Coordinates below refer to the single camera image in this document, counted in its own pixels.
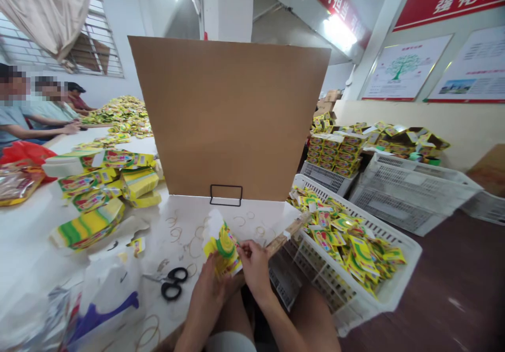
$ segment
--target tree illustration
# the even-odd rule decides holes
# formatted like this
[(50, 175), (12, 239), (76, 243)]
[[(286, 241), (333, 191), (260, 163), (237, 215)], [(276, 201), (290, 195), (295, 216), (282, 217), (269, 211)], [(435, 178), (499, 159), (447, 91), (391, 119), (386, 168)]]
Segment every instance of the tree illustration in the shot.
[(400, 56), (389, 64), (386, 73), (394, 76), (393, 80), (400, 79), (402, 74), (415, 71), (419, 64), (421, 64), (421, 59), (418, 55)]

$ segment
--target cardboard sheet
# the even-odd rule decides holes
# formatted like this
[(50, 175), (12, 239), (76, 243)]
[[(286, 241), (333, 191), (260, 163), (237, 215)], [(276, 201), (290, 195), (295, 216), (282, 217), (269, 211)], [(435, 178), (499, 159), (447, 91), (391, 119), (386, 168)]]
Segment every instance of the cardboard sheet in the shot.
[(492, 195), (505, 198), (505, 144), (496, 144), (468, 172), (467, 176)]
[(170, 194), (285, 200), (330, 50), (128, 39)]

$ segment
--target light blue shirt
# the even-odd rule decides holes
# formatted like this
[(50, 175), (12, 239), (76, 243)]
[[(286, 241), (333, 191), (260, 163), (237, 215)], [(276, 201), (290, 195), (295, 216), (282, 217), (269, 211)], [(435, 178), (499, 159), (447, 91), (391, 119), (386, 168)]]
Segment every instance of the light blue shirt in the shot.
[[(23, 100), (0, 101), (0, 126), (19, 125), (29, 129), (25, 116), (33, 114), (32, 109)], [(0, 130), (0, 150), (19, 140), (7, 131)]]

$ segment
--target red plastic bag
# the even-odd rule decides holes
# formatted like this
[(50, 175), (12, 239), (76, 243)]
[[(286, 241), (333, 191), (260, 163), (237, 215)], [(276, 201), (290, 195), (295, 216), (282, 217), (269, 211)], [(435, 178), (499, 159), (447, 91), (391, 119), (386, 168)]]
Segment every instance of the red plastic bag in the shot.
[[(4, 156), (0, 158), (0, 165), (23, 162), (23, 165), (32, 167), (41, 167), (47, 158), (56, 156), (50, 149), (24, 140), (13, 142), (11, 147), (4, 148), (3, 154)], [(43, 182), (54, 180), (56, 180), (55, 177), (45, 177)]]

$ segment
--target poster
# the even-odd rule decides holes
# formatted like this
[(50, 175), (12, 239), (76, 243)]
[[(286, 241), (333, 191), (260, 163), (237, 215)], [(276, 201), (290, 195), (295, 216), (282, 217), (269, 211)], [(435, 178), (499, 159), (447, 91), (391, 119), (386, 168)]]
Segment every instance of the poster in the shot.
[(413, 101), (451, 37), (385, 47), (362, 99)]
[(472, 32), (428, 102), (505, 103), (505, 26)]

